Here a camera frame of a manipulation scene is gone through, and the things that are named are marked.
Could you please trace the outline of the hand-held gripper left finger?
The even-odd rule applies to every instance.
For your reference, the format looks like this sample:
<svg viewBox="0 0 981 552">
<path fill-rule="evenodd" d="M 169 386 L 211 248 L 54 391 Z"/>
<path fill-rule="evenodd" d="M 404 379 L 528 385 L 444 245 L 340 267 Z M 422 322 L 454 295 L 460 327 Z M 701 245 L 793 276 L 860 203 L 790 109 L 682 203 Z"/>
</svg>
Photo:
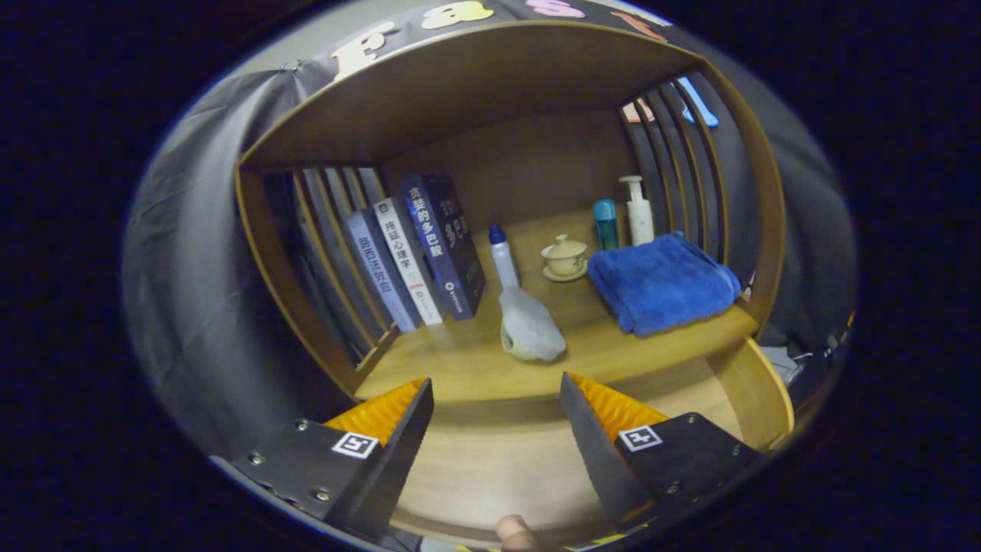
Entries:
<svg viewBox="0 0 981 552">
<path fill-rule="evenodd" d="M 245 453 L 211 461 L 286 518 L 329 537 L 383 537 L 434 412 L 428 377 L 329 422 L 295 419 Z"/>
</svg>

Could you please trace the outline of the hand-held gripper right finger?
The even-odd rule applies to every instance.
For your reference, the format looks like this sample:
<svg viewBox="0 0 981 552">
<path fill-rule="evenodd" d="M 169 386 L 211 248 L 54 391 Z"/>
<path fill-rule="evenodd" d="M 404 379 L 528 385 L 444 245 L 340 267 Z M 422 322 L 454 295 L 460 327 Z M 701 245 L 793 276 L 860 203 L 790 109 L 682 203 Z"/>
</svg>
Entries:
<svg viewBox="0 0 981 552">
<path fill-rule="evenodd" d="M 582 375 L 562 375 L 559 401 L 604 513 L 620 531 L 684 520 L 761 460 L 700 413 L 666 416 Z"/>
</svg>

